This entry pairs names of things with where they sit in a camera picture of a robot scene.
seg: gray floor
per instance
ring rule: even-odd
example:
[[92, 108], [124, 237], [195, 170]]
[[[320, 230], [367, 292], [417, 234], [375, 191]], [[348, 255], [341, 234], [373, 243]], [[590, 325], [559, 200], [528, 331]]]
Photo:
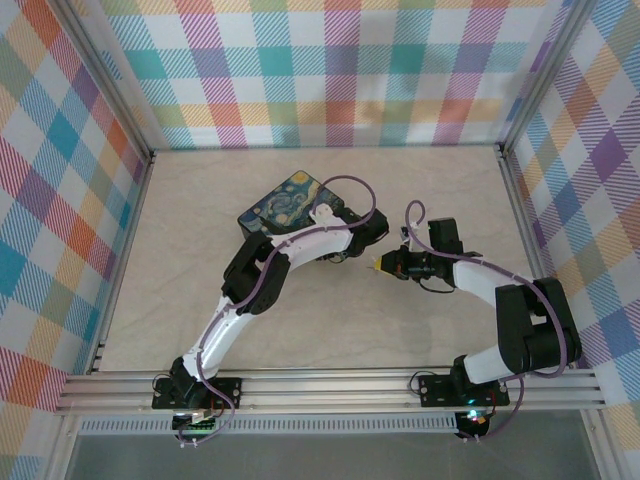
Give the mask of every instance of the gray floor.
[[480, 444], [453, 434], [222, 435], [194, 450], [171, 436], [83, 436], [68, 480], [599, 478], [578, 412], [522, 412]]

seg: marble surface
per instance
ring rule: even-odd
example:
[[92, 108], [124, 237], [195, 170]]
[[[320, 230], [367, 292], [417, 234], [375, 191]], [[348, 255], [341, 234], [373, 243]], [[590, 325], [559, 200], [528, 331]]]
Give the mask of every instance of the marble surface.
[[[365, 179], [391, 233], [360, 258], [292, 272], [223, 367], [448, 365], [496, 342], [495, 311], [471, 294], [426, 293], [367, 268], [398, 248], [405, 207], [420, 198], [427, 219], [456, 218], [467, 250], [529, 274], [490, 147], [166, 152], [157, 157], [101, 370], [166, 369], [192, 346], [242, 244], [236, 218], [299, 169], [319, 180]], [[370, 206], [357, 184], [330, 188], [356, 212]]]

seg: plaid wall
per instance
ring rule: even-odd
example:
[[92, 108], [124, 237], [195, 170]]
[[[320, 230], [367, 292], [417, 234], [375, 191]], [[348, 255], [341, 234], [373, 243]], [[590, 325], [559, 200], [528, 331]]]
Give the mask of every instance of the plaid wall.
[[0, 0], [0, 479], [43, 463], [142, 172], [45, 0]]
[[151, 143], [174, 149], [493, 144], [568, 9], [568, 0], [100, 0], [96, 12], [83, 2], [76, 8]]
[[640, 478], [640, 1], [600, 0], [515, 150], [548, 271], [562, 281]]
[[500, 131], [500, 135], [497, 140], [498, 142], [505, 141], [507, 134], [511, 129], [511, 126], [513, 125], [513, 120], [515, 119], [516, 115], [520, 111], [520, 108], [522, 107], [522, 103], [529, 96], [529, 94], [532, 93], [533, 87], [535, 86], [536, 76], [539, 74], [540, 69], [544, 65], [544, 62], [551, 51], [551, 47], [553, 46], [554, 42], [558, 38], [558, 34], [562, 30], [562, 27], [564, 26], [567, 20], [567, 17], [569, 15], [571, 8], [573, 7], [573, 5], [576, 4], [575, 2], [576, 0], [562, 1], [562, 6], [558, 10], [556, 17], [553, 19], [551, 28], [549, 28], [549, 31], [547, 32], [547, 36], [545, 37], [544, 42], [542, 42], [542, 46], [540, 47], [540, 50], [538, 51], [538, 54], [535, 57], [535, 60], [533, 61], [533, 63], [531, 63], [529, 72], [525, 76], [525, 79], [522, 82], [522, 86], [518, 91], [518, 96], [516, 97], [515, 101], [513, 102], [513, 105], [511, 106], [511, 109], [509, 110], [507, 119], [504, 122], [504, 125], [502, 126], [502, 130]]

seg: white vent grille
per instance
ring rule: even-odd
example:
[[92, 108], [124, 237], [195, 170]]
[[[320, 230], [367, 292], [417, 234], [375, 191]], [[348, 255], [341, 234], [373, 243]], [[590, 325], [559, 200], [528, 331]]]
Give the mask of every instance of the white vent grille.
[[450, 414], [405, 415], [261, 415], [238, 416], [230, 425], [234, 433], [400, 433], [451, 432]]
[[[384, 415], [236, 415], [228, 433], [347, 434], [457, 431], [453, 413]], [[82, 435], [158, 435], [172, 433], [171, 417], [148, 415], [85, 417]]]
[[85, 417], [81, 435], [158, 435], [171, 432], [171, 416], [129, 415]]

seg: small box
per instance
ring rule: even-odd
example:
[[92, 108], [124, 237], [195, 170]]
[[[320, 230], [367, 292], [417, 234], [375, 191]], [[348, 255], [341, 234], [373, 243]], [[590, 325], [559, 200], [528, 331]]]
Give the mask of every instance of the small box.
[[[284, 235], [313, 225], [309, 212], [320, 185], [302, 170], [291, 175], [238, 217], [245, 238], [259, 230], [268, 236]], [[344, 207], [344, 201], [327, 188], [319, 195], [318, 204], [326, 203], [334, 212]]]

